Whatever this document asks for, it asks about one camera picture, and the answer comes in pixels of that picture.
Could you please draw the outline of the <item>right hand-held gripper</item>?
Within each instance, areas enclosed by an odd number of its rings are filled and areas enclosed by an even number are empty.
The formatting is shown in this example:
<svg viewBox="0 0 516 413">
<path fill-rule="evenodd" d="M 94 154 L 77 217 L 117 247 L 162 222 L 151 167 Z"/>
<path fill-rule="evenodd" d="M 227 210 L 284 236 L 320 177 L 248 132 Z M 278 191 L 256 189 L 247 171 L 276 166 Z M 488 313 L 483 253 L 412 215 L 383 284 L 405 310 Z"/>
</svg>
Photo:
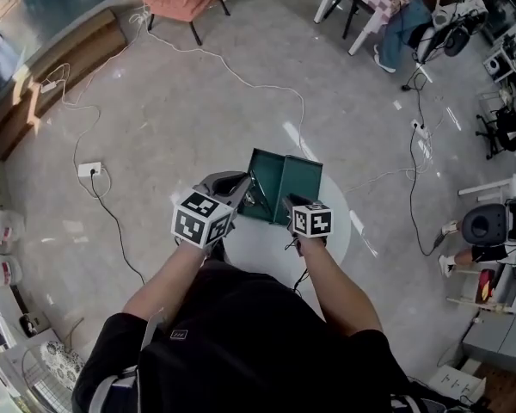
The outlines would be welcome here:
<svg viewBox="0 0 516 413">
<path fill-rule="evenodd" d="M 333 210 L 321 201 L 311 201 L 297 194 L 282 200 L 288 212 L 288 229 L 296 236 L 326 237 L 333 232 Z"/>
</svg>

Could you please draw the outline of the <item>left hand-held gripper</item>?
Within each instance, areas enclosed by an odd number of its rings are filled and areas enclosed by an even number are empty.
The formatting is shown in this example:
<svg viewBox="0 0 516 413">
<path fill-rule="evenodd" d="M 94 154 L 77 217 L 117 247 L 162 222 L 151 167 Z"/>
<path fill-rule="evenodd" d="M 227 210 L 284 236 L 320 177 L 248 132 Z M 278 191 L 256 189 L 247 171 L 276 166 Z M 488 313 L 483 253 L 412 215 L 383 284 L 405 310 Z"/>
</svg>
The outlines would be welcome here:
<svg viewBox="0 0 516 413">
<path fill-rule="evenodd" d="M 252 178 L 242 171 L 223 171 L 187 189 L 175 203 L 171 233 L 200 249 L 225 237 L 244 207 Z"/>
</svg>

